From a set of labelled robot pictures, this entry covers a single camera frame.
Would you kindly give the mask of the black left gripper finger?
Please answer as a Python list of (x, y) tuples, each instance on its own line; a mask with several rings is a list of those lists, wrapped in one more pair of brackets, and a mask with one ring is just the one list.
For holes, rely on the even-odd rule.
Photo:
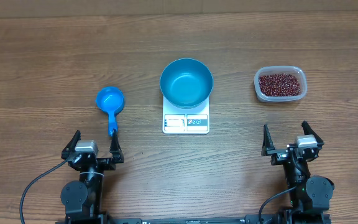
[(81, 139), (81, 132), (80, 130), (77, 130), (75, 134), (73, 135), (70, 142), (65, 146), (62, 153), (71, 153), (75, 150), (75, 146), (77, 142)]
[(115, 129), (113, 129), (113, 131), (112, 131), (112, 140), (111, 140), (109, 152), (112, 154), (112, 157), (114, 159), (122, 159), (123, 158), (123, 153), (122, 153), (121, 147), (119, 145), (117, 131)]

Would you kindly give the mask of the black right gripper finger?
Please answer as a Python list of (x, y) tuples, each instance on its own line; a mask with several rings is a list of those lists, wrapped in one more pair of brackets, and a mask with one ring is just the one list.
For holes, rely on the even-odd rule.
[(314, 138), (316, 139), (316, 142), (317, 142), (317, 146), (324, 145), (324, 141), (313, 131), (313, 129), (310, 127), (310, 125), (308, 124), (307, 121), (303, 121), (301, 126), (303, 128), (303, 132), (305, 135), (313, 135), (314, 136)]
[(272, 154), (272, 151), (274, 150), (273, 141), (269, 132), (268, 125), (264, 125), (264, 139), (262, 143), (262, 150), (261, 155), (262, 156), (269, 156)]

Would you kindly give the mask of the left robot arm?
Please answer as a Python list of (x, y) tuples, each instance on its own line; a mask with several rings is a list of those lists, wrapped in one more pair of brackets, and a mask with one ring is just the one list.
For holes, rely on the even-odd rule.
[(60, 198), (65, 206), (65, 223), (113, 223), (108, 212), (101, 210), (104, 173), (115, 170), (116, 165), (124, 162), (117, 131), (112, 131), (111, 157), (99, 158), (98, 147), (94, 140), (81, 139), (76, 131), (62, 151), (62, 159), (80, 173), (78, 180), (67, 183)]

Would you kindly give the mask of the blue plastic measuring scoop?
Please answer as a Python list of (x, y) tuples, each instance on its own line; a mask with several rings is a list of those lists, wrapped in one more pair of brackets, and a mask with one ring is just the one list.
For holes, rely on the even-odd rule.
[(108, 133), (113, 136), (118, 129), (116, 116), (124, 109), (124, 94), (114, 86), (107, 86), (99, 91), (95, 103), (101, 111), (108, 115)]

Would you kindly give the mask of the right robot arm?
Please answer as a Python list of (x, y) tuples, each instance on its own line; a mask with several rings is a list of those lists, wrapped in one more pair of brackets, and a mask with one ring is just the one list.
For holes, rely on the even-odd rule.
[[(285, 149), (276, 149), (267, 125), (264, 125), (262, 156), (269, 156), (273, 166), (282, 166), (287, 189), (268, 198), (259, 208), (258, 223), (330, 223), (330, 199), (335, 185), (328, 178), (311, 175), (308, 163), (319, 157), (324, 141), (312, 130), (307, 121), (301, 124), (304, 134)], [(264, 207), (272, 200), (288, 194), (291, 205), (263, 217)]]

